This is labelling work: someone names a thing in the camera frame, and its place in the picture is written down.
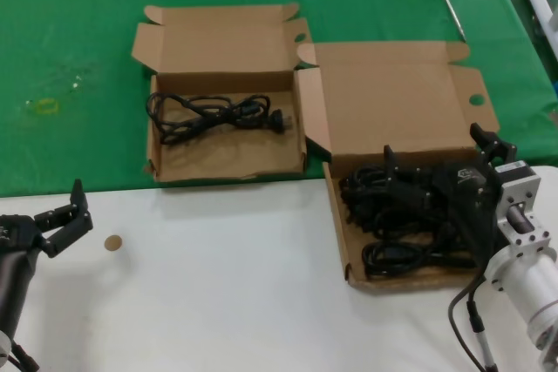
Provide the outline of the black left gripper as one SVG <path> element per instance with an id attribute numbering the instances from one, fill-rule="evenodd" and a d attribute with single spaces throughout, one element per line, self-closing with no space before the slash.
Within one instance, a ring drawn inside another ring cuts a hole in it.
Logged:
<path id="1" fill-rule="evenodd" d="M 27 215 L 1 216 L 1 331 L 15 334 L 32 277 L 36 271 L 43 231 L 59 229 L 44 243 L 54 258 L 93 229 L 82 181 L 74 181 L 70 203 L 34 219 Z"/>

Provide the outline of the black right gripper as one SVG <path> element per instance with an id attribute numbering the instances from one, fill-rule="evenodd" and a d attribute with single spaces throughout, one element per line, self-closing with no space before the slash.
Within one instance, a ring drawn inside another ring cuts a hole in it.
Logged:
<path id="1" fill-rule="evenodd" d="M 483 130 L 479 124 L 470 126 L 470 136 L 479 148 L 473 159 L 450 161 L 432 168 L 432 188 L 446 205 L 450 224 L 464 241 L 468 252 L 479 267 L 486 267 L 499 245 L 496 204 L 499 194 L 493 182 L 490 164 L 499 159 L 503 164 L 516 160 L 515 145 L 502 140 L 496 132 Z M 417 211 L 432 208 L 431 194 L 412 180 L 401 177 L 396 154 L 384 146 L 385 191 Z"/>

